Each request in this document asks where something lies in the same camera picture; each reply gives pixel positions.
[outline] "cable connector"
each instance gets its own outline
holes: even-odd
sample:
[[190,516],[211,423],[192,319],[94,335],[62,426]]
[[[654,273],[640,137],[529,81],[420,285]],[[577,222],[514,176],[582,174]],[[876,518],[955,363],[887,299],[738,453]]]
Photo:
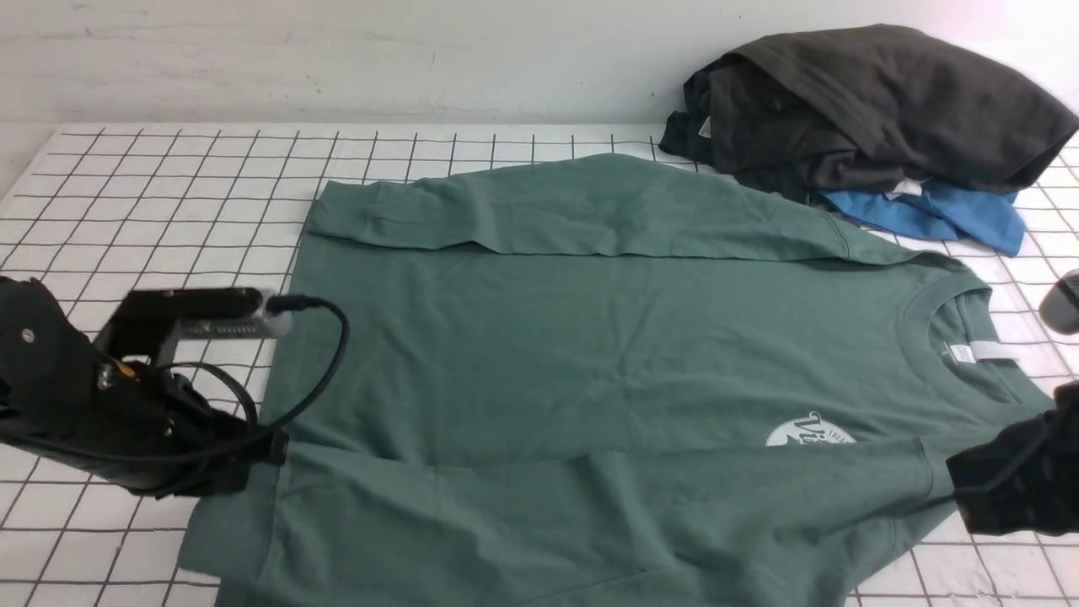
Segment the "cable connector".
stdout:
[[298,313],[308,308],[324,306],[323,299],[306,294],[273,294],[267,299],[265,311],[271,315],[282,313]]

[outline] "blue shirt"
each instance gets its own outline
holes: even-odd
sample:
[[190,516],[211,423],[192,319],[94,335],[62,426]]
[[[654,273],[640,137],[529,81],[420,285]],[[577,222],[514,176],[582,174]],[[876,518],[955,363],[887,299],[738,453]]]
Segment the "blue shirt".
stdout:
[[943,179],[921,185],[921,195],[855,190],[821,192],[841,213],[896,234],[921,239],[970,237],[1009,256],[1019,252],[1026,225],[1012,207],[1015,193],[964,190]]

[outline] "black cable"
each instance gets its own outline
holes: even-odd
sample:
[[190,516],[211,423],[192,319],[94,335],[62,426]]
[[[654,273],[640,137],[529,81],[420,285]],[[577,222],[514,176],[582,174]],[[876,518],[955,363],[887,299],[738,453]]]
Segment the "black cable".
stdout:
[[[255,443],[261,441],[262,439],[265,439],[267,437],[276,432],[277,430],[281,430],[282,428],[285,427],[285,425],[296,419],[308,408],[310,408],[313,402],[315,402],[315,399],[317,399],[318,396],[322,395],[324,390],[326,390],[326,387],[329,385],[330,380],[333,378],[333,374],[337,373],[338,368],[341,367],[341,361],[344,359],[344,351],[345,347],[349,344],[349,333],[350,333],[349,318],[345,317],[343,312],[341,312],[341,308],[339,308],[332,301],[327,301],[318,296],[306,296],[302,294],[279,294],[268,299],[265,308],[267,312],[270,314],[293,312],[293,311],[299,312],[299,311],[305,311],[308,308],[325,308],[329,311],[334,317],[337,317],[338,321],[341,323],[341,335],[340,339],[338,340],[337,350],[334,350],[333,353],[333,358],[330,359],[330,363],[326,368],[326,371],[323,373],[322,378],[319,378],[318,383],[315,384],[315,387],[312,388],[310,392],[308,392],[308,396],[304,397],[302,400],[300,400],[300,402],[295,408],[289,410],[288,413],[273,420],[269,425],[263,426],[262,428],[256,430],[255,432],[247,434],[246,437],[236,439],[235,441],[230,441],[228,443],[222,443],[215,447],[202,450],[199,452],[193,452],[190,454],[182,454],[182,455],[169,455],[169,456],[121,456],[121,455],[91,452],[91,451],[80,450],[78,447],[67,447],[64,445],[53,443],[51,441],[38,439],[36,437],[5,436],[4,438],[8,439],[9,441],[30,446],[37,446],[43,450],[49,450],[51,452],[70,457],[91,458],[100,461],[110,461],[117,464],[162,464],[162,465],[200,464],[211,458],[230,455],[240,450],[243,450],[244,447],[254,445]],[[172,367],[180,367],[180,365],[193,367],[200,364],[204,363],[179,363],[179,365],[172,365]]]
[[163,365],[160,368],[153,368],[149,372],[139,375],[149,375],[151,373],[161,373],[174,369],[195,369],[202,370],[218,380],[224,387],[232,392],[232,396],[236,398],[236,402],[240,403],[240,408],[244,410],[244,418],[247,420],[247,426],[254,429],[258,426],[259,412],[255,409],[255,399],[244,388],[244,385],[236,382],[234,377],[229,375],[224,370],[217,365],[211,365],[209,363],[173,363],[170,365]]

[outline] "white wall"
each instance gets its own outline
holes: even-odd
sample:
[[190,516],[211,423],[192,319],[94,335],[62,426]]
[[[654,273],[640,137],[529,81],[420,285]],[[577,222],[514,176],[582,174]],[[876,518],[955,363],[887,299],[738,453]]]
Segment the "white wall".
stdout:
[[737,44],[873,23],[988,54],[1079,107],[1075,0],[0,4],[0,121],[659,122]]

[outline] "green sweatshirt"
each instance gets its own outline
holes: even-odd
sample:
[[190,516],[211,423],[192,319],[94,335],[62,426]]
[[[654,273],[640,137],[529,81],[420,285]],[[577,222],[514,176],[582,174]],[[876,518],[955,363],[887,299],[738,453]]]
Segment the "green sweatshirt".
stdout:
[[[204,499],[222,607],[824,607],[950,512],[944,459],[1050,406],[989,290],[814,208],[619,155],[329,183],[293,292],[352,321],[283,468]],[[263,405],[323,373],[297,318]]]

